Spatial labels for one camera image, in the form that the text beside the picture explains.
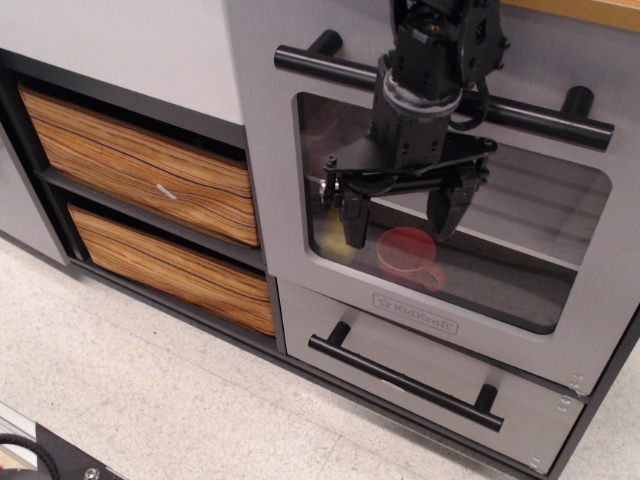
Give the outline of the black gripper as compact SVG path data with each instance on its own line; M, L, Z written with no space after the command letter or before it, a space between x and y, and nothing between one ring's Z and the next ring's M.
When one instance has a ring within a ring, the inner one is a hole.
M449 131L456 102L410 108L378 92L365 136L322 161L323 202L336 205L346 243L365 245L369 197L429 190L427 217L438 241L450 238L486 181L495 141Z

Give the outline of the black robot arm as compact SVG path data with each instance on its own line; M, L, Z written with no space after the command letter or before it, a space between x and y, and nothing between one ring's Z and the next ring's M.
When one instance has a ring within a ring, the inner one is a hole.
M395 47L378 61L368 131L322 163L322 200L357 249L371 198L421 189L433 234L451 237L497 149L468 132L486 118L486 78L509 46L499 2L395 1L392 18Z

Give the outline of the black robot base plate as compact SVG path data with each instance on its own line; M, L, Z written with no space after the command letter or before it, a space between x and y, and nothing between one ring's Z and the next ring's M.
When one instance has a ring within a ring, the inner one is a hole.
M48 428L35 424L36 441L54 459L62 479L122 480L115 470L69 443Z

